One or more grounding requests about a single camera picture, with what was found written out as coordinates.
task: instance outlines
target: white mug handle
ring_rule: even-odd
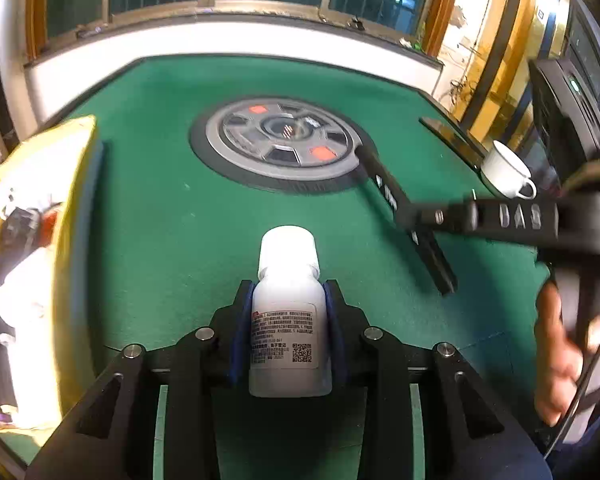
[[[520,193],[518,191],[516,193],[516,196],[519,198],[524,198],[525,200],[533,200],[536,197],[536,195],[538,194],[538,190],[536,189],[536,184],[534,184],[534,181],[531,180],[530,178],[525,179],[525,184],[529,184],[531,186],[531,189],[533,190],[533,194],[531,196],[527,196],[527,195],[523,195],[522,193]]]

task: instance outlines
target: black gripper frame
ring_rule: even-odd
[[[164,479],[219,479],[210,390],[244,387],[253,288],[241,282],[209,327],[174,346],[126,346],[62,420],[26,480],[151,479],[161,384],[169,385]],[[368,330],[335,280],[324,288],[334,388],[367,388],[359,479],[413,479],[411,384],[420,389],[427,479],[551,478],[531,439],[458,350]]]

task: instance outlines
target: green light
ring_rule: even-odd
[[[569,79],[569,83],[571,83],[571,88],[573,88],[578,94],[580,93],[580,87],[578,83],[576,83],[575,79]]]

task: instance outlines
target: white cup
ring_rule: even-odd
[[[507,198],[531,200],[538,193],[536,184],[531,180],[529,168],[515,153],[497,140],[493,141],[493,148],[482,161],[480,174],[487,187],[495,189]],[[531,186],[531,196],[520,193],[525,184]]]

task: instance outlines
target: black monitor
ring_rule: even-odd
[[[585,162],[600,158],[600,110],[573,63],[529,62],[534,123],[549,162],[565,182]]]

